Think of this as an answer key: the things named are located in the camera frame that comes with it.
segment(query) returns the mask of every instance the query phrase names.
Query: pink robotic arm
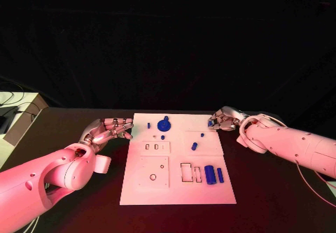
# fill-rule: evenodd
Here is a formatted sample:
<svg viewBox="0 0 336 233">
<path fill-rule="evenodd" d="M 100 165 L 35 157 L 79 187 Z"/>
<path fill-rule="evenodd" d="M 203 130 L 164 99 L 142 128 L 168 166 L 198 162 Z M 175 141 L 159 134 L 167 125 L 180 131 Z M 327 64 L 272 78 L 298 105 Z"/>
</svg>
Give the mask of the pink robotic arm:
<svg viewBox="0 0 336 233">
<path fill-rule="evenodd" d="M 99 119 L 80 142 L 0 173 L 0 232 L 19 230 L 57 202 L 89 183 L 93 173 L 107 173 L 112 158 L 97 155 L 107 141 L 123 137 L 132 119 Z M 45 189 L 45 183 L 56 185 Z"/>
<path fill-rule="evenodd" d="M 273 117 L 250 116 L 223 107 L 208 121 L 213 129 L 231 131 L 240 126 L 237 141 L 259 153 L 270 151 L 282 158 L 336 178 L 336 140 L 289 128 Z"/>
</svg>

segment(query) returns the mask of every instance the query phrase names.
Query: black curtain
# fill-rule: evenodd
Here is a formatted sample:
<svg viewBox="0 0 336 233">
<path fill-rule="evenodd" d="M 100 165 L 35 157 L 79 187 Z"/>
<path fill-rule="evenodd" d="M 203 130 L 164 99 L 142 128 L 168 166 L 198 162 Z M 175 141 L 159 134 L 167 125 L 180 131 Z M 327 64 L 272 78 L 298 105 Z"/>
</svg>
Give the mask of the black curtain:
<svg viewBox="0 0 336 233">
<path fill-rule="evenodd" d="M 230 105 L 334 137 L 335 4 L 223 4 L 4 4 L 2 79 L 51 106 Z"/>
</svg>

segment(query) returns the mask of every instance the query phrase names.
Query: white board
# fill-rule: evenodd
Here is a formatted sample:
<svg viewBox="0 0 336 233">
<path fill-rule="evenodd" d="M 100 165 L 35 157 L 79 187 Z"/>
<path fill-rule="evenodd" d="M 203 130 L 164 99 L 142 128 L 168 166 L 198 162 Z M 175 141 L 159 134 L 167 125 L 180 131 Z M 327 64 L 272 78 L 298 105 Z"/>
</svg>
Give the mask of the white board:
<svg viewBox="0 0 336 233">
<path fill-rule="evenodd" d="M 165 116 L 172 124 L 168 132 L 158 129 L 158 122 Z M 122 205 L 237 203 L 218 133 L 208 128 L 210 117 L 135 114 Z M 194 142 L 198 143 L 197 150 L 192 150 Z M 216 168 L 214 185 L 207 184 L 207 165 Z M 220 183 L 217 168 L 223 169 L 224 183 Z"/>
</svg>

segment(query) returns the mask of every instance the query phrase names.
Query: robotic hand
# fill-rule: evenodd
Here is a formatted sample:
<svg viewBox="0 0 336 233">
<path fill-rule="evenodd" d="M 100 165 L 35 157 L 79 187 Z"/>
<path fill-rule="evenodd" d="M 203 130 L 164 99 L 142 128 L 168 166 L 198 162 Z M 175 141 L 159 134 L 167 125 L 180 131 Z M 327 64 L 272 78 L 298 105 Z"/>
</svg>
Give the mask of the robotic hand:
<svg viewBox="0 0 336 233">
<path fill-rule="evenodd" d="M 240 126 L 237 141 L 259 153 L 270 151 L 296 164 L 336 178 L 336 140 L 292 129 L 276 118 L 250 116 L 224 106 L 208 120 L 211 129 L 234 130 Z"/>
<path fill-rule="evenodd" d="M 132 139 L 133 119 L 99 119 L 80 142 L 0 173 L 0 232 L 21 229 L 57 202 L 89 183 L 93 173 L 107 173 L 112 158 L 97 153 L 107 141 Z M 45 189 L 45 184 L 56 189 Z"/>
</svg>

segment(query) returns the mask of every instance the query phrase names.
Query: dark table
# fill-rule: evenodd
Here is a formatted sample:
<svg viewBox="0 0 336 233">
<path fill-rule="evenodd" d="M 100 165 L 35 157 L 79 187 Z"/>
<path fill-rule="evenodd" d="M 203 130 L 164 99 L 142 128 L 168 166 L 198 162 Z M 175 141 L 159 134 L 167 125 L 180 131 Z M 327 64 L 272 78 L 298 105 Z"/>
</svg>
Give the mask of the dark table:
<svg viewBox="0 0 336 233">
<path fill-rule="evenodd" d="M 0 171 L 79 142 L 84 128 L 97 118 L 133 117 L 136 112 L 214 113 L 48 108 Z M 237 204 L 120 206 L 129 141 L 119 138 L 100 153 L 113 158 L 109 174 L 94 173 L 87 186 L 41 216 L 35 232 L 336 232 L 336 208 L 311 191 L 296 164 L 243 147 L 237 143 L 239 131 L 218 133 Z M 321 195 L 336 203 L 315 173 L 306 168 L 304 173 Z"/>
</svg>

